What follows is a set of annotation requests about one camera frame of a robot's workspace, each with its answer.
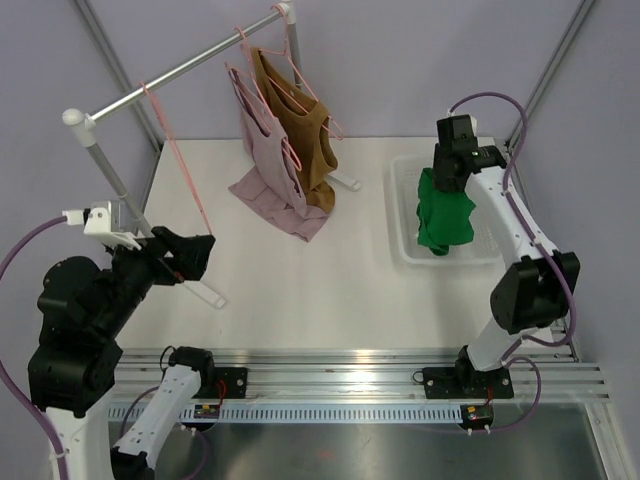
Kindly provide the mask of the green tank top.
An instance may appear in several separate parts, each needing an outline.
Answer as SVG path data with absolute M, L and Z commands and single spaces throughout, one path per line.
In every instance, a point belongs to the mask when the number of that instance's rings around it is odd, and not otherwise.
M 418 245 L 428 248 L 435 256 L 446 256 L 451 247 L 474 240 L 470 217 L 476 205 L 464 192 L 437 190 L 433 184 L 433 170 L 423 168 L 417 194 Z

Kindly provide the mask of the pink hanger of green top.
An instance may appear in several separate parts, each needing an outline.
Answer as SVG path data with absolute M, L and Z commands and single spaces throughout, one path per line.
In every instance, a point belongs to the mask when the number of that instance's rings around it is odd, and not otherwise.
M 201 201 L 200 195 L 198 193 L 198 190 L 196 188 L 196 185 L 194 183 L 194 180 L 191 176 L 190 170 L 187 166 L 187 163 L 184 159 L 184 156 L 182 154 L 182 151 L 177 143 L 177 140 L 174 136 L 174 132 L 172 129 L 172 126 L 168 120 L 168 117 L 162 107 L 162 104 L 160 102 L 160 100 L 158 99 L 158 97 L 151 91 L 151 89 L 148 87 L 148 85 L 145 82 L 141 82 L 140 86 L 145 94 L 145 96 L 148 98 L 153 111 L 156 115 L 156 118 L 158 120 L 158 123 L 161 127 L 161 129 L 163 130 L 165 137 L 166 137 L 166 141 L 169 144 L 169 147 L 176 159 L 176 162 L 179 166 L 179 169 L 182 173 L 182 176 L 187 184 L 187 187 L 191 193 L 191 196 L 197 206 L 197 209 L 199 211 L 199 214 L 204 222 L 204 225 L 206 227 L 207 232 L 212 235 L 213 234 L 213 230 L 212 230 L 212 225 L 211 222 L 209 220 L 209 217 L 205 211 L 205 208 L 203 206 L 203 203 Z

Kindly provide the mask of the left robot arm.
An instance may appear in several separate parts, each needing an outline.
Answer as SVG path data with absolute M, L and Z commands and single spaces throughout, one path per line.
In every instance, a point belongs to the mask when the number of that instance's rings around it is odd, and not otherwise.
M 109 443 L 108 409 L 123 355 L 118 334 L 153 286 L 200 280 L 215 238 L 181 237 L 157 226 L 140 243 L 112 248 L 108 269 L 74 256 L 51 267 L 43 280 L 37 301 L 43 325 L 28 380 L 61 479 L 154 478 L 181 409 L 215 388 L 212 353 L 178 348 L 143 414 Z

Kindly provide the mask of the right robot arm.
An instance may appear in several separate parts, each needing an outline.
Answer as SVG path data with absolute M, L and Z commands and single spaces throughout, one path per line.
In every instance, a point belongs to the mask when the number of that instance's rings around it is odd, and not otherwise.
M 575 253 L 561 252 L 538 227 L 497 147 L 439 141 L 433 177 L 438 190 L 466 194 L 482 213 L 505 272 L 491 292 L 487 325 L 461 348 L 447 377 L 427 376 L 425 393 L 429 398 L 510 399 L 508 363 L 516 350 L 524 342 L 547 346 L 539 332 L 574 314 L 580 262 Z

